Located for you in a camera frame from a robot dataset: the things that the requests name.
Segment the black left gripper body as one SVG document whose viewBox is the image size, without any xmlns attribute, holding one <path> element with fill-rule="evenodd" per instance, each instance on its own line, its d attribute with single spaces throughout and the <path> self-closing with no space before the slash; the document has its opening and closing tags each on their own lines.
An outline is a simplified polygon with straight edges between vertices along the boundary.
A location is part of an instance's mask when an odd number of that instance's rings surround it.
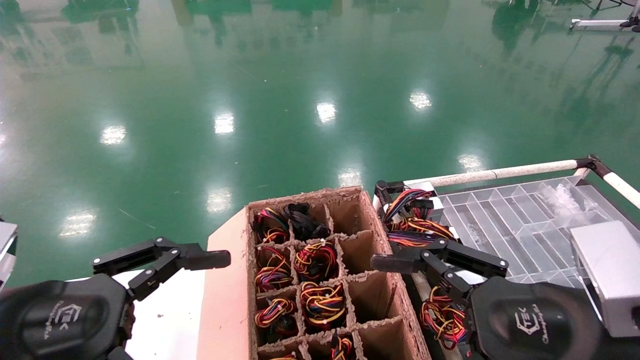
<svg viewBox="0 0 640 360">
<path fill-rule="evenodd" d="M 3 289 L 3 360 L 129 360 L 135 321 L 128 290 L 107 275 Z"/>
</svg>

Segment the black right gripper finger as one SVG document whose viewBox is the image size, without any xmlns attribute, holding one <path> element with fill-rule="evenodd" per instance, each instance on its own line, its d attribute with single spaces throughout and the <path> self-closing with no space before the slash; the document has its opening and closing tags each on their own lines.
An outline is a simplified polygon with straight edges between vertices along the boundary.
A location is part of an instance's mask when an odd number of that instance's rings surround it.
<svg viewBox="0 0 640 360">
<path fill-rule="evenodd" d="M 498 256 L 479 251 L 453 240 L 436 240 L 423 247 L 405 247 L 393 254 L 374 254 L 371 267 L 375 271 L 445 278 L 455 269 L 472 272 L 484 278 L 505 278 L 509 263 Z"/>
<path fill-rule="evenodd" d="M 427 280 L 432 285 L 441 287 L 453 303 L 462 306 L 468 306 L 470 303 L 471 285 L 436 257 L 421 257 L 420 259 L 373 257 L 372 268 L 375 271 L 399 274 L 423 272 Z"/>
</svg>

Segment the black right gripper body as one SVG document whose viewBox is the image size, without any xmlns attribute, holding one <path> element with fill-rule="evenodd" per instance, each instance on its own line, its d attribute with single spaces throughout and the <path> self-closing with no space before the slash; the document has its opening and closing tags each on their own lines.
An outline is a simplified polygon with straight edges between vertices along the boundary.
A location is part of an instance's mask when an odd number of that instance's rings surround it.
<svg viewBox="0 0 640 360">
<path fill-rule="evenodd" d="M 494 276 L 471 292 L 470 345 L 486 360 L 589 360 L 603 335 L 582 289 Z"/>
</svg>

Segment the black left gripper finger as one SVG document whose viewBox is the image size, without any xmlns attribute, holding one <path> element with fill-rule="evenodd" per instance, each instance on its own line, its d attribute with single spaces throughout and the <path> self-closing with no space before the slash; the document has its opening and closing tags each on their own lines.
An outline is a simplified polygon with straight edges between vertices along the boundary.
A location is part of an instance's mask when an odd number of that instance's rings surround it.
<svg viewBox="0 0 640 360">
<path fill-rule="evenodd" d="M 142 301 L 182 269 L 187 271 L 222 269 L 228 267 L 231 260 L 231 256 L 160 256 L 150 268 L 129 281 L 128 291 L 132 300 Z"/>
<path fill-rule="evenodd" d="M 206 271 L 227 268 L 232 261 L 228 250 L 206 251 L 198 243 L 174 243 L 157 237 L 99 255 L 92 262 L 93 274 L 115 276 L 144 267 L 152 274 L 174 274 L 181 269 Z"/>
</svg>

